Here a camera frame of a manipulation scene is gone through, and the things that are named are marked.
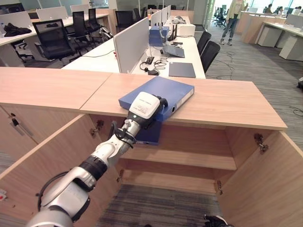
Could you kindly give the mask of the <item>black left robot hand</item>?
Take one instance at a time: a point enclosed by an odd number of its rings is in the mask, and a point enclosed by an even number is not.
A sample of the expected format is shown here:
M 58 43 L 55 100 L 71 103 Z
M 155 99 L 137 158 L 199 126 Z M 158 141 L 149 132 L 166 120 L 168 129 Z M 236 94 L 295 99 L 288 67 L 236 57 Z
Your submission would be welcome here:
M 132 102 L 127 119 L 136 122 L 140 128 L 147 129 L 163 108 L 168 107 L 168 101 L 160 96 L 140 92 Z

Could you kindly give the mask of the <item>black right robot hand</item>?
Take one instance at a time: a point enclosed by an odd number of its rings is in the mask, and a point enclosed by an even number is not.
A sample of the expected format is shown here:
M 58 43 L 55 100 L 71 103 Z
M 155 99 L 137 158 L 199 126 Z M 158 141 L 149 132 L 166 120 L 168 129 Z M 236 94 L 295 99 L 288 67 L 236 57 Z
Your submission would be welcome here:
M 204 215 L 205 227 L 227 227 L 228 223 L 221 216 Z

